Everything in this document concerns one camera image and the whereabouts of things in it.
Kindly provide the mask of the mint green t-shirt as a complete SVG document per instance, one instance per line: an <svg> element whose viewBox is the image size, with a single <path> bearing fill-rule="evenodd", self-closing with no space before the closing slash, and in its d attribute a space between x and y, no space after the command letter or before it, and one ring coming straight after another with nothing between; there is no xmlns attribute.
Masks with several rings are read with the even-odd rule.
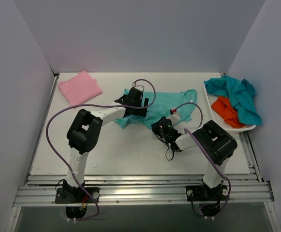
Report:
<svg viewBox="0 0 281 232"><path fill-rule="evenodd" d="M151 102L153 100L154 93L144 92L144 97L148 98L149 102ZM190 101L197 103L197 92L194 89L182 92L157 92L155 102L147 109L145 117L131 115L125 118L117 119L115 122L123 129L131 123L142 123L148 129L151 129L151 125L156 123L161 117L168 117L171 109ZM180 107L177 110L180 114L180 120L178 123L182 121L190 121L192 119L191 114L195 108L196 106L193 104Z"/></svg>

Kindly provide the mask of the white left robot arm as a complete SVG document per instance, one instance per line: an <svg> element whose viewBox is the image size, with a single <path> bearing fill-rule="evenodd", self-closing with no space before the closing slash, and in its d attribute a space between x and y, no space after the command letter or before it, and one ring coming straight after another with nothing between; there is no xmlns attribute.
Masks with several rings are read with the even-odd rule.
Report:
<svg viewBox="0 0 281 232"><path fill-rule="evenodd" d="M107 108L87 111L81 109L70 126L67 139L70 146L68 174L63 182L66 197L73 203L83 198L84 171L88 153L97 145L102 126L130 115L146 116L149 99L143 98L144 86L132 87Z"/></svg>

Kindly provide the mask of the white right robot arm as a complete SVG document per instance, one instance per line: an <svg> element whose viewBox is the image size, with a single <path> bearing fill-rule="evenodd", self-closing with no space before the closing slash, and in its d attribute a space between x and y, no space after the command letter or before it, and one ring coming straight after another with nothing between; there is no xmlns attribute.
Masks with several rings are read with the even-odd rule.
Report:
<svg viewBox="0 0 281 232"><path fill-rule="evenodd" d="M184 133L179 133L174 129L171 119L166 117L160 118L151 127L156 137L173 153L195 146L200 148L209 162L203 176L204 185L201 186L200 193L208 200L216 196L217 187L226 179L226 164L238 147L236 140L213 120L206 122L193 132L185 129Z"/></svg>

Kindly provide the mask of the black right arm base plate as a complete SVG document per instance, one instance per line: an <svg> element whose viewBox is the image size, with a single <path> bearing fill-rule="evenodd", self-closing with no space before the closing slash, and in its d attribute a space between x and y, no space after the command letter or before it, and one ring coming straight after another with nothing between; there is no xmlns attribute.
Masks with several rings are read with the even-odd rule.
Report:
<svg viewBox="0 0 281 232"><path fill-rule="evenodd" d="M186 198L190 202L219 202L225 201L228 196L226 185L218 185L215 188L209 188L204 185L186 186Z"/></svg>

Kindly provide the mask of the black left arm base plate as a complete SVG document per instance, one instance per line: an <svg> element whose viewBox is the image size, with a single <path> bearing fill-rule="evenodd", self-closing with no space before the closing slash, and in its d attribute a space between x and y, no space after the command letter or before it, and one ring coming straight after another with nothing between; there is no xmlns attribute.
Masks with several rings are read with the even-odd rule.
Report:
<svg viewBox="0 0 281 232"><path fill-rule="evenodd" d="M85 187L85 190L91 194L93 200L80 188L76 191L76 194L72 195L64 188L58 188L56 190L55 203L57 204L72 204L72 203L84 203L84 198L87 197L86 203L93 203L99 201L100 188L97 187Z"/></svg>

